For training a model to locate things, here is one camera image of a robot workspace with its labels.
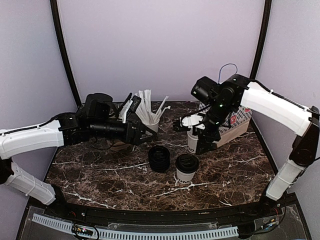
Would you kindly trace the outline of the black coffee lid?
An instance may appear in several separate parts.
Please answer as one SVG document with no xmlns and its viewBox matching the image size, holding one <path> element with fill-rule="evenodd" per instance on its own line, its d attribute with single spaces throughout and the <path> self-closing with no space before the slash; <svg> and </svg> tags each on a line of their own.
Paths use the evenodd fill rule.
<svg viewBox="0 0 320 240">
<path fill-rule="evenodd" d="M 199 164 L 200 163 L 198 158 L 189 153 L 184 153 L 179 155 L 175 161 L 176 168 L 180 172 L 186 173 L 186 174 L 196 172 L 199 168 Z"/>
</svg>

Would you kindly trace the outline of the white paper coffee cup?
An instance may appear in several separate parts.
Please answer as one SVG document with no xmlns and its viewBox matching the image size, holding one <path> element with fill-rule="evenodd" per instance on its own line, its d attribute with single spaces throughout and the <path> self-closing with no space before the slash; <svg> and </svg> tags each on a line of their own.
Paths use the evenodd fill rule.
<svg viewBox="0 0 320 240">
<path fill-rule="evenodd" d="M 177 179 L 182 184 L 188 184 L 192 181 L 196 171 L 198 170 L 197 167 L 176 167 L 176 174 Z"/>
</svg>

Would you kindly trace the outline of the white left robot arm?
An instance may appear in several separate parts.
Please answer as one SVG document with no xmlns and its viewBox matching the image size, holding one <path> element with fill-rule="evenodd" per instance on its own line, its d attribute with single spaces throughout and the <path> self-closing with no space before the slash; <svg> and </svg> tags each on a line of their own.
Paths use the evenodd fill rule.
<svg viewBox="0 0 320 240">
<path fill-rule="evenodd" d="M 15 188 L 46 206 L 60 218 L 67 218 L 70 206 L 59 187 L 45 183 L 20 168 L 12 157 L 39 149 L 66 147 L 87 142 L 90 138 L 120 140 L 140 145 L 156 138 L 157 133 L 140 121 L 129 120 L 141 97 L 129 94 L 120 107 L 104 93 L 87 95 L 76 112 L 57 114 L 37 125 L 0 132 L 0 183 Z"/>
</svg>

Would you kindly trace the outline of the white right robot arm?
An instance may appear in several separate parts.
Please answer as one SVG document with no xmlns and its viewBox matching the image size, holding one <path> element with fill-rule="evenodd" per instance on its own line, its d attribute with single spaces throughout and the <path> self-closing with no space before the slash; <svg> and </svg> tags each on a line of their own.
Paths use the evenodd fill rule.
<svg viewBox="0 0 320 240">
<path fill-rule="evenodd" d="M 266 217 L 275 208 L 274 201 L 310 165 L 317 161 L 320 137 L 320 113 L 315 106 L 308 108 L 268 89 L 255 79 L 234 74 L 222 83 L 204 76 L 197 80 L 191 95 L 209 107 L 202 120 L 196 121 L 197 154 L 213 149 L 221 140 L 219 128 L 231 112 L 239 107 L 256 111 L 292 130 L 296 138 L 292 151 L 274 179 L 268 184 L 265 198 L 255 205 L 255 213 Z"/>
</svg>

